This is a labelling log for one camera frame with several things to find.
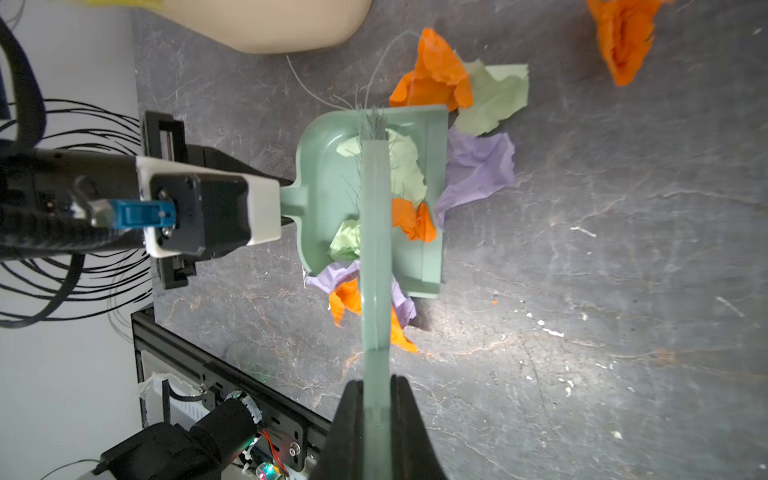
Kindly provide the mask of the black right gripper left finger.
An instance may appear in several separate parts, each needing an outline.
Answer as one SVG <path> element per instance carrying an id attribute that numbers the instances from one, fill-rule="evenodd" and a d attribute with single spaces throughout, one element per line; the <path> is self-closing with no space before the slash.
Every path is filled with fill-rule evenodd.
<path id="1" fill-rule="evenodd" d="M 310 480 L 363 478 L 363 381 L 350 381 L 341 397 Z"/>

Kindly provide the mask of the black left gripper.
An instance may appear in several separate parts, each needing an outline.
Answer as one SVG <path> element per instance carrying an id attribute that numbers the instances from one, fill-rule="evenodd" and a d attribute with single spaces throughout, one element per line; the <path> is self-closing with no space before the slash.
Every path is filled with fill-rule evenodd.
<path id="1" fill-rule="evenodd" d="M 187 286 L 199 262 L 278 240 L 292 222 L 280 207 L 280 189 L 289 180 L 187 143 L 184 122 L 168 114 L 146 112 L 142 137 L 140 198 L 170 203 L 175 211 L 173 224 L 144 230 L 164 289 Z"/>

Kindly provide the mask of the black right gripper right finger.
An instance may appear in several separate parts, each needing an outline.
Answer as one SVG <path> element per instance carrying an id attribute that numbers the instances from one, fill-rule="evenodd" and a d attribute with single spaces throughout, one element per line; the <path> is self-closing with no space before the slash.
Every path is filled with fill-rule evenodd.
<path id="1" fill-rule="evenodd" d="M 397 375 L 391 378 L 391 444 L 394 479 L 447 479 L 411 386 L 404 376 Z"/>

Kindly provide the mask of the green dustpan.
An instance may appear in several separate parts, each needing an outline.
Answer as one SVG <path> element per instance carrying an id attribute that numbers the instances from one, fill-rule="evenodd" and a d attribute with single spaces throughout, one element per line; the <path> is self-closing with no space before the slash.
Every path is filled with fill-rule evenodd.
<path id="1" fill-rule="evenodd" d="M 403 293 L 435 298 L 440 293 L 443 239 L 413 241 L 389 220 L 392 195 L 386 174 L 389 151 L 370 141 L 371 120 L 409 137 L 425 177 L 425 202 L 433 208 L 445 187 L 449 113 L 443 106 L 335 111 L 313 120 L 296 151 L 296 179 L 281 190 L 281 212 L 297 228 L 304 269 L 317 275 L 333 259 L 331 240 L 345 220 L 356 218 L 362 241 L 374 248 L 375 277 L 390 267 Z"/>

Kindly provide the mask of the green hand brush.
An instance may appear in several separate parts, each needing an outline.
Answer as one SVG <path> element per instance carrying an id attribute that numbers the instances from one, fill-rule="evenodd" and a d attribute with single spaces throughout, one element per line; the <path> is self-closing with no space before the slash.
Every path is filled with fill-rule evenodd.
<path id="1" fill-rule="evenodd" d="M 379 109 L 363 112 L 360 136 L 386 138 L 387 121 Z M 386 145 L 374 142 L 363 167 L 360 190 L 360 290 L 362 296 L 363 477 L 391 479 L 391 189 Z"/>

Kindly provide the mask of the green paper scrap centre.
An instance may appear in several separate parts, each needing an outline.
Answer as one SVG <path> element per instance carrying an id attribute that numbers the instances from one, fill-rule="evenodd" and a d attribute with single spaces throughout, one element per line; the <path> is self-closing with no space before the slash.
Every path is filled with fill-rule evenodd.
<path id="1" fill-rule="evenodd" d="M 357 219 L 342 222 L 329 245 L 328 254 L 335 261 L 353 261 L 360 257 L 361 227 Z"/>

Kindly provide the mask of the orange paper scrap centre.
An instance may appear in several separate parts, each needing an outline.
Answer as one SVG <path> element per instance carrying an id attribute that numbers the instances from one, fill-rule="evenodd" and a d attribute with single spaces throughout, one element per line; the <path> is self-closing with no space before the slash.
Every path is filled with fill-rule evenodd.
<path id="1" fill-rule="evenodd" d="M 341 326 L 344 314 L 349 311 L 362 314 L 362 301 L 358 280 L 342 283 L 329 294 L 329 309 L 334 324 Z M 393 282 L 390 343 L 410 353 L 417 353 L 418 347 L 404 333 L 404 328 L 416 316 L 414 302 L 405 296 L 396 281 Z"/>

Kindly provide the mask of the beige bin with yellow bag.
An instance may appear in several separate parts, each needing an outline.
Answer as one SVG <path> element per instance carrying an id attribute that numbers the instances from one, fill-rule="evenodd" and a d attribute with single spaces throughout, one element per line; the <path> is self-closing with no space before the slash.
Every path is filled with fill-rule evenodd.
<path id="1" fill-rule="evenodd" d="M 370 0 L 83 1 L 89 7 L 149 11 L 249 54 L 290 54 L 337 46 L 364 22 Z"/>

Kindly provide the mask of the small green paper scrap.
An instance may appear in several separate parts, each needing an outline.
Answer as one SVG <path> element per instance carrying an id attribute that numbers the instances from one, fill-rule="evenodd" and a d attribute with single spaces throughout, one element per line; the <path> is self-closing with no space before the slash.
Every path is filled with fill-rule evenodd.
<path id="1" fill-rule="evenodd" d="M 366 139 L 360 135 L 342 140 L 336 152 L 345 158 L 352 158 L 360 174 L 361 191 L 364 191 L 363 167 L 367 153 L 374 142 L 386 145 L 389 160 L 390 189 L 393 199 L 408 202 L 417 210 L 426 199 L 428 187 L 425 174 L 419 166 L 419 153 L 415 141 L 408 135 L 393 129 L 386 130 L 386 138 Z"/>

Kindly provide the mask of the orange twisted paper scrap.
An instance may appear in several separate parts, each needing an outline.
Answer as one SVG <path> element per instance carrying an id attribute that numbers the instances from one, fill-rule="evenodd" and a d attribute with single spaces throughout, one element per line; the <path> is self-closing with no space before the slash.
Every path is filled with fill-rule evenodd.
<path id="1" fill-rule="evenodd" d="M 430 243 L 437 238 L 437 230 L 424 201 L 414 206 L 411 201 L 394 198 L 391 211 L 392 226 L 400 228 L 409 240 Z"/>

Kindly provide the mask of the orange paper scrap near bin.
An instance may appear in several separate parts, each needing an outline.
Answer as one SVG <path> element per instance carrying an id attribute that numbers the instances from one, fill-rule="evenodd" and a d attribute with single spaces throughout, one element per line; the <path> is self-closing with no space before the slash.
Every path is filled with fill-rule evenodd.
<path id="1" fill-rule="evenodd" d="M 389 97 L 389 105 L 444 105 L 452 112 L 473 103 L 469 74 L 462 61 L 434 29 L 425 28 L 414 69 L 401 78 Z"/>

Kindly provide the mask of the small purple paper scrap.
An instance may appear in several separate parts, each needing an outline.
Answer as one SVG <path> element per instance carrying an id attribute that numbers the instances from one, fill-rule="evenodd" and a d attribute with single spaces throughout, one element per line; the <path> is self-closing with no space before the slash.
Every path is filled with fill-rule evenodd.
<path id="1" fill-rule="evenodd" d="M 515 183 L 515 146 L 507 133 L 487 137 L 448 130 L 446 185 L 434 207 L 437 226 L 444 229 L 448 210 L 488 198 Z"/>

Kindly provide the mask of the green paper scrap front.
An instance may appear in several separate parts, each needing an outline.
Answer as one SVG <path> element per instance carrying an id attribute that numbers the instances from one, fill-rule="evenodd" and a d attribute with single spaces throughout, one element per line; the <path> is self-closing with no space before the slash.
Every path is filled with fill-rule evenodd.
<path id="1" fill-rule="evenodd" d="M 458 131 L 472 136 L 490 133 L 528 105 L 527 64 L 486 65 L 475 60 L 463 66 L 469 75 L 473 104 L 459 108 L 453 124 Z"/>

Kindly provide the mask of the orange paper scrap front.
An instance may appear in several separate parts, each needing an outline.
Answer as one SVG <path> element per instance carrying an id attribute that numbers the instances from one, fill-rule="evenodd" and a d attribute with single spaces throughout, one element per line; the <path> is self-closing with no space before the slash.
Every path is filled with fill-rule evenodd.
<path id="1" fill-rule="evenodd" d="M 654 40 L 654 18 L 665 1 L 587 1 L 596 24 L 600 54 L 617 86 L 627 86 L 642 67 Z"/>

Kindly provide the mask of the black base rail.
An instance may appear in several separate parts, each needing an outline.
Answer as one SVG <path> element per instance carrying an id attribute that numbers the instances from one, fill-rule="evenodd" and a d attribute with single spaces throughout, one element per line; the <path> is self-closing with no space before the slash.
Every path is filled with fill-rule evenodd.
<path id="1" fill-rule="evenodd" d="M 310 477 L 329 420 L 157 324 L 151 307 L 131 315 L 131 330 L 144 427 L 165 421 L 189 429 L 226 400 L 247 397 L 257 433 L 222 477 Z"/>

